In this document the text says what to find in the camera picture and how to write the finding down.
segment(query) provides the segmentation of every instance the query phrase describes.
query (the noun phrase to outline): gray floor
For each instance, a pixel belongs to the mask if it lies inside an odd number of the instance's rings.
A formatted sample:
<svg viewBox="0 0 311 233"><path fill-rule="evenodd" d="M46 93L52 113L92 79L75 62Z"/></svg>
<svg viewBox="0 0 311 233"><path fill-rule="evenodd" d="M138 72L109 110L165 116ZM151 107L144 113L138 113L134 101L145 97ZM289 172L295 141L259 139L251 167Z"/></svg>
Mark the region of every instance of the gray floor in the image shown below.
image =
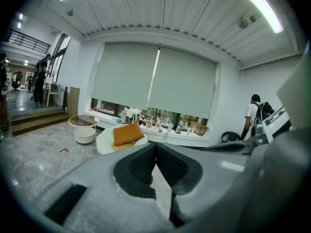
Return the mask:
<svg viewBox="0 0 311 233"><path fill-rule="evenodd" d="M48 126L0 142L0 168L15 190L31 202L51 183L79 164L96 157L94 143L72 143L68 122ZM153 171L156 197L168 217L171 189L156 166Z"/></svg>
<svg viewBox="0 0 311 233"><path fill-rule="evenodd" d="M34 100L30 101L32 91L21 90L20 92L11 92L6 95L7 97L7 108L10 116L20 116L29 113L43 112L51 109L62 108L57 103L50 102L47 108L46 102L43 104L35 104Z"/></svg>

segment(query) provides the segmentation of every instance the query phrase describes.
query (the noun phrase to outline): railing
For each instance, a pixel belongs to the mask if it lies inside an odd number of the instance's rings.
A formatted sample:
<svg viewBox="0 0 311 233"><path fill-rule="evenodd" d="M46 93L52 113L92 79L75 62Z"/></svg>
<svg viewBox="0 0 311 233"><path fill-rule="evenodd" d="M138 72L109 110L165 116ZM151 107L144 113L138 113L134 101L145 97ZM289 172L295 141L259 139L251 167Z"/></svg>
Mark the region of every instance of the railing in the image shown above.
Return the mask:
<svg viewBox="0 0 311 233"><path fill-rule="evenodd" d="M30 48L32 50L41 52L46 54L49 50L50 45L37 40L29 35L26 35L24 33L18 32L14 29L8 29L3 37L4 42L9 42L13 44L17 44L19 46L23 46L26 48Z"/></svg>

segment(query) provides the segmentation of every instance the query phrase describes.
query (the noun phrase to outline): wooden step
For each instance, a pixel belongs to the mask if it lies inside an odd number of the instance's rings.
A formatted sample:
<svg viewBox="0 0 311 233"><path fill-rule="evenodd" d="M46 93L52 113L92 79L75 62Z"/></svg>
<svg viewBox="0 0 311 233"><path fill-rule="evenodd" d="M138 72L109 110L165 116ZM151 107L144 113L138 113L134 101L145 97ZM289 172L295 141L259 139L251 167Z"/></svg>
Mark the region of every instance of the wooden step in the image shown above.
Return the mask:
<svg viewBox="0 0 311 233"><path fill-rule="evenodd" d="M60 122L65 122L68 121L70 116L67 114L65 115L59 115L59 116L53 116L53 117L48 117L48 118L43 118L39 119L36 121L30 121L30 122L25 122L21 123L18 125L12 126L12 135L17 136L20 134L24 134L33 130L41 129L53 124L57 124Z"/></svg>
<svg viewBox="0 0 311 233"><path fill-rule="evenodd" d="M34 114L26 114L21 116L13 116L11 117L11 124L18 125L25 122L31 122L35 120L40 120L48 117L55 117L60 115L65 115L66 112L63 110L52 110L52 111L45 111L40 113L34 113Z"/></svg>

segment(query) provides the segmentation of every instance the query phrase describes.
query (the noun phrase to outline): black hair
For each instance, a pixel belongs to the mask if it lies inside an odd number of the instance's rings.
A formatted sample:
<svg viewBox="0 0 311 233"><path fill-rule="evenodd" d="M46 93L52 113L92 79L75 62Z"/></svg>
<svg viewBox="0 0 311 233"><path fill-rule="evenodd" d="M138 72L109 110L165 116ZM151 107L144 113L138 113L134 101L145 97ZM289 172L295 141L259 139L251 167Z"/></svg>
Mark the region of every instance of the black hair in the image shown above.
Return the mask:
<svg viewBox="0 0 311 233"><path fill-rule="evenodd" d="M4 60L6 58L6 53L2 52L0 53L0 60Z"/></svg>
<svg viewBox="0 0 311 233"><path fill-rule="evenodd" d="M260 96L257 95L257 94L254 94L254 95L252 96L252 100L253 100L254 102L260 102Z"/></svg>

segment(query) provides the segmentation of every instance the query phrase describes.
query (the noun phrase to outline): white armchair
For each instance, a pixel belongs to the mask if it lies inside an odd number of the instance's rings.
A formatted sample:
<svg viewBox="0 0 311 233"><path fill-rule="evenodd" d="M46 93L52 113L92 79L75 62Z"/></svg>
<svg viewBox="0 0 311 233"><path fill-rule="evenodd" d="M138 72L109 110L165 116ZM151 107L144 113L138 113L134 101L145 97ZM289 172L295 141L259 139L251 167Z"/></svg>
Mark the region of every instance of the white armchair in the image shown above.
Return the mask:
<svg viewBox="0 0 311 233"><path fill-rule="evenodd" d="M117 124L111 128L105 129L96 137L96 151L100 154L107 154L115 152L112 149L112 144L114 143L113 130L115 128L126 126L127 124ZM134 146L142 145L148 143L146 134L144 137L135 142Z"/></svg>

